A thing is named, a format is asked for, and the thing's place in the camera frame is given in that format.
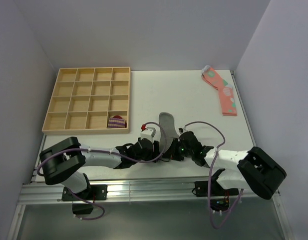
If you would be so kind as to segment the grey sock with black stripes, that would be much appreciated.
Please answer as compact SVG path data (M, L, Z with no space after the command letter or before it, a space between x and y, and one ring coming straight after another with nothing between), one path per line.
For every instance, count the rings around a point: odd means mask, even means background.
M174 158L179 137L176 133L174 117L170 113L161 112L159 114L159 125L164 130L167 139L167 145L166 148L164 148L165 138L161 133L159 140L159 151L163 153L162 160L169 162Z

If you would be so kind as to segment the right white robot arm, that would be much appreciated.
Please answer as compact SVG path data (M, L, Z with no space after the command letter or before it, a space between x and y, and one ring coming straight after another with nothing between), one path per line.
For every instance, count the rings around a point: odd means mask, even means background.
M174 138L163 158L175 161L191 158L198 166L216 169L207 182L211 196L236 196L244 189L269 200L287 176L286 171L259 147L244 151L216 150L213 146L202 145L192 131Z

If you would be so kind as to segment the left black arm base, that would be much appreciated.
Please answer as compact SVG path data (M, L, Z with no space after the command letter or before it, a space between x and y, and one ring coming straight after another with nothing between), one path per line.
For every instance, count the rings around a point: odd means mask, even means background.
M94 210L96 201L104 201L107 198L106 184L93 184L79 193L73 193L67 187L63 188L61 200L63 202L82 201L83 203L73 203L72 212L74 215L86 217Z

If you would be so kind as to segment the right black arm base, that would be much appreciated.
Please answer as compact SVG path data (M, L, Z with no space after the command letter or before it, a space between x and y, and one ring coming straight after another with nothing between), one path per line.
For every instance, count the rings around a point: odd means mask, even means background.
M194 182L194 188L192 194L196 197L208 196L208 181L196 181ZM239 190L237 188L223 189L217 182L211 183L211 197L217 197L211 199L211 209L216 212L225 212L230 207L230 196L238 196Z

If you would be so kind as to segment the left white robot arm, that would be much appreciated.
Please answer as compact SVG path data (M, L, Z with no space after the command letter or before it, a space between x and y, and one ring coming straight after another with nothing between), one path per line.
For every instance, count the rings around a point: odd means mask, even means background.
M78 171L81 167L128 169L136 163L155 162L161 155L158 141L147 138L114 148L91 148L72 136L39 154L37 174L47 185L62 184L85 200L91 195L91 186L87 175Z

